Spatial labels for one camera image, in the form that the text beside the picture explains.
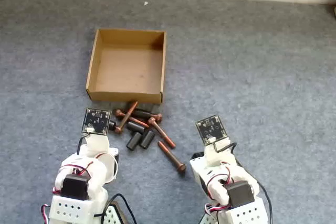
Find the cardboard box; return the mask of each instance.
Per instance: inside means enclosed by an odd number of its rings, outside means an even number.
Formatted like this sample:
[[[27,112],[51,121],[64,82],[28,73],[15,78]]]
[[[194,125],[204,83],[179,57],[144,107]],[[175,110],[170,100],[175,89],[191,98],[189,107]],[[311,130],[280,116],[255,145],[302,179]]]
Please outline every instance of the cardboard box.
[[[98,29],[86,90],[93,101],[162,103],[166,33]]]

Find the black cylinder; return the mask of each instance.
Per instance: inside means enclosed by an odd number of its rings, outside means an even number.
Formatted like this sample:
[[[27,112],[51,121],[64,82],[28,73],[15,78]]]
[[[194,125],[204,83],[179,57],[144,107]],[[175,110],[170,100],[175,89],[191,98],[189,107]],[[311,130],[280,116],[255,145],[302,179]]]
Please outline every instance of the black cylinder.
[[[126,147],[133,151],[137,144],[140,142],[142,135],[139,132],[135,132],[132,136],[132,138],[127,143]]]
[[[109,122],[109,130],[114,131],[116,129],[116,123],[115,121],[110,120]]]
[[[139,124],[137,124],[137,123],[134,123],[134,122],[132,122],[132,121],[129,121],[129,122],[127,123],[127,126],[126,126],[126,127],[127,127],[129,130],[131,130],[131,131],[139,132],[139,133],[141,133],[141,134],[143,134],[144,131],[145,131],[145,127],[144,127],[144,126],[139,125]]]
[[[152,115],[149,111],[147,110],[140,110],[140,109],[135,109],[132,112],[132,116],[135,116],[136,118],[143,118],[148,120]]]
[[[145,131],[145,133],[142,135],[140,146],[144,149],[147,149],[154,137],[155,133],[153,131]]]

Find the screw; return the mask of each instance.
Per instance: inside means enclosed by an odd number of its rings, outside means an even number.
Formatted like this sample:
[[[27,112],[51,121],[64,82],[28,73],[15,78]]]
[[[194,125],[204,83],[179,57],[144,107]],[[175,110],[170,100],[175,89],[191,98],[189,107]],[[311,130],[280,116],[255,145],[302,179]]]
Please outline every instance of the screw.
[[[115,113],[114,113],[116,116],[120,116],[120,117],[124,117],[125,116],[125,113],[123,113],[121,110],[116,110]],[[140,124],[146,128],[149,128],[149,125],[136,119],[136,118],[133,118],[133,117],[129,117],[128,120],[130,121],[133,121],[134,123],[137,123],[137,124]]]
[[[152,114],[151,112],[147,111],[147,110],[141,110],[141,109],[135,109],[132,113],[133,116],[135,116],[136,118],[143,118],[148,120],[151,117],[154,117],[155,120],[160,123],[162,121],[162,114],[159,113],[157,115]]]
[[[153,117],[149,118],[148,119],[148,124],[152,125],[154,128],[156,128],[156,130],[161,134],[163,139],[168,143],[168,145],[171,148],[176,147],[176,144],[167,136],[167,134],[163,131],[163,129],[161,129],[160,126],[158,126],[158,124],[155,121],[155,118],[153,118]]]
[[[125,114],[125,116],[123,117],[123,119],[121,120],[119,126],[115,127],[115,132],[117,133],[121,133],[122,129],[124,128],[126,122],[128,121],[129,117],[131,116],[133,110],[137,107],[138,102],[134,102],[132,104],[132,106],[130,107],[130,109],[128,110],[128,112]]]
[[[169,158],[169,160],[174,164],[174,166],[177,168],[177,171],[182,174],[186,170],[185,164],[181,163],[177,157],[165,146],[164,143],[161,141],[158,141],[159,148],[166,154],[166,156]]]

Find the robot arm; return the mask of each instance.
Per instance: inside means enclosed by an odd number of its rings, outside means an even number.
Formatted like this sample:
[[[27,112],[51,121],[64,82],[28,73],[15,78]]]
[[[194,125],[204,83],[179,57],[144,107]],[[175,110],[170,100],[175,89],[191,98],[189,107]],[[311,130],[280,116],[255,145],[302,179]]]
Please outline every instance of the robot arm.
[[[118,172],[119,152],[110,147],[107,137],[110,114],[110,111],[87,109],[82,129],[85,136],[81,138],[86,144],[62,162],[53,189],[50,220],[45,214],[48,205],[41,207],[46,224],[99,224],[107,209],[110,214],[106,214],[106,221],[120,223],[118,209],[110,206],[103,188]]]
[[[267,224],[266,209],[258,197],[258,181],[238,165],[233,154],[236,143],[231,143],[227,137],[219,117],[206,118],[196,125],[205,147],[204,152],[194,154],[190,165],[196,182],[210,200],[205,205],[206,221],[200,223],[241,224],[253,221]]]

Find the circuit board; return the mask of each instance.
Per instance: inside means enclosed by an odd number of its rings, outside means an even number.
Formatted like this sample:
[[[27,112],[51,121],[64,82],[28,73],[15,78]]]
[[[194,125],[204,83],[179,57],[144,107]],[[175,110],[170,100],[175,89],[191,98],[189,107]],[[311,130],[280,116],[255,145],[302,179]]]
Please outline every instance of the circuit board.
[[[99,135],[107,135],[111,111],[86,109],[82,132],[93,133]],[[93,132],[88,131],[88,128],[93,128]]]
[[[216,141],[227,137],[225,129],[220,120],[221,119],[218,115],[213,115],[196,122],[196,127],[204,145],[211,144],[209,139],[212,137],[215,137]]]

